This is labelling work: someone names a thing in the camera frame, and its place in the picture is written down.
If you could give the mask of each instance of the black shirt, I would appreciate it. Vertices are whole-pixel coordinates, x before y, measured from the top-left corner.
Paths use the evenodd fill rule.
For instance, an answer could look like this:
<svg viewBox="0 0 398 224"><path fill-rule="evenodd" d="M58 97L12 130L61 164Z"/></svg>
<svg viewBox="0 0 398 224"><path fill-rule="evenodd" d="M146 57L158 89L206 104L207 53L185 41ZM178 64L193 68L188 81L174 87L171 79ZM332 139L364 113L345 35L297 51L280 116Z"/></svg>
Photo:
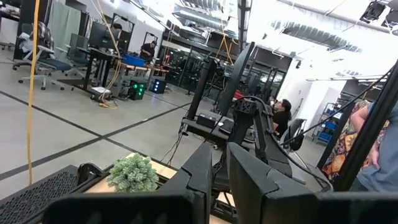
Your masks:
<svg viewBox="0 0 398 224"><path fill-rule="evenodd" d="M145 54L142 50L149 52L150 55ZM155 49L150 47L150 43L148 43L148 44L144 44L143 46L141 46L141 53L139 54L139 57L148 59L148 58L154 57L154 54L155 54Z"/></svg>
<svg viewBox="0 0 398 224"><path fill-rule="evenodd" d="M279 133L278 137L280 138L287 130L289 115L284 111L276 112L274 113L274 117L272 117L272 120L275 124L278 124L278 127L276 127L275 131Z"/></svg>

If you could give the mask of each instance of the wooden desk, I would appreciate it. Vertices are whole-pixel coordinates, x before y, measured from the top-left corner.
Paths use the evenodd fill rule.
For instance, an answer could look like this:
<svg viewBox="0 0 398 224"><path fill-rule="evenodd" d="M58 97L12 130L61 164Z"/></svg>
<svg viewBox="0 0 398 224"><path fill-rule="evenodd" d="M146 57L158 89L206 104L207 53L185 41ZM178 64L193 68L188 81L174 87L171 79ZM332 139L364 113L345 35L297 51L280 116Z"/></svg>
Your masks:
<svg viewBox="0 0 398 224"><path fill-rule="evenodd" d="M159 164L157 162L151 161L150 163L152 164L152 168L154 168L159 175L162 175L169 179L172 178L175 175L175 173L177 173L177 171L170 169L168 167L165 167L162 164ZM86 191L86 193L93 194L93 193L114 192L114 187L109 187L108 183L106 182L106 179L107 178L104 178L103 180L98 182L96 185L92 186L90 189L88 189ZM229 198L229 201L231 202L232 206L235 206L232 195L227 194L227 197ZM220 194L220 196L217 198L217 200L222 201L224 203L228 203L224 197L224 194ZM220 218L217 218L213 215L210 215L210 224L229 224L229 223Z"/></svg>

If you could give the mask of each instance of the metal rack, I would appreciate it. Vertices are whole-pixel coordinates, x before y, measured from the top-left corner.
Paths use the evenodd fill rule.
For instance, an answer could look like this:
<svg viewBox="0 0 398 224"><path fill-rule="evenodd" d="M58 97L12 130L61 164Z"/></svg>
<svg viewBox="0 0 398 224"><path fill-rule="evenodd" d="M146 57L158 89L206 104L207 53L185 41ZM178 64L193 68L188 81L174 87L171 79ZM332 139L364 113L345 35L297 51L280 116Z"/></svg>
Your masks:
<svg viewBox="0 0 398 224"><path fill-rule="evenodd" d="M334 108L335 106L338 106L336 103L327 103L325 106L325 109L323 109L323 112L318 120L318 123L332 115L335 110L331 109ZM328 144L333 133L335 132L335 129L337 127L338 122L340 121L341 113L334 115L332 120L329 120L322 124L321 126L317 126L312 134L312 141L315 141L315 143L323 143L323 144Z"/></svg>

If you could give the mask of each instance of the woman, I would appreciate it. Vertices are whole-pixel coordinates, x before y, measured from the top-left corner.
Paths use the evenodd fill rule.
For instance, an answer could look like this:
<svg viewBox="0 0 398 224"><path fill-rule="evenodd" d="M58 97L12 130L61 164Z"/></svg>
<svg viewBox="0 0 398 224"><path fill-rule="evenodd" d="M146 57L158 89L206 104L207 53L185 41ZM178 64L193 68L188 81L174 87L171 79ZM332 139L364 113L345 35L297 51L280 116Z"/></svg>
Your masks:
<svg viewBox="0 0 398 224"><path fill-rule="evenodd" d="M288 100L283 99L274 105L275 113L272 118L274 122L274 130L277 132L277 137L280 138L287 130L288 122L292 119L292 105Z"/></svg>

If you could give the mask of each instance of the green succulent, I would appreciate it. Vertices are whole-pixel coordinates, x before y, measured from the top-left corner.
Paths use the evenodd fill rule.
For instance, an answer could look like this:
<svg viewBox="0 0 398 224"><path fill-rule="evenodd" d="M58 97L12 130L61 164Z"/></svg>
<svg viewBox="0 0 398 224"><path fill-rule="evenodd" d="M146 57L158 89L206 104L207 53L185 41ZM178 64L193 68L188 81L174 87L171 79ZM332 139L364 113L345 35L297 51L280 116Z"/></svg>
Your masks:
<svg viewBox="0 0 398 224"><path fill-rule="evenodd" d="M117 192L145 192L156 190L158 180L150 157L144 158L134 154L114 163L108 177L108 185L115 187Z"/></svg>

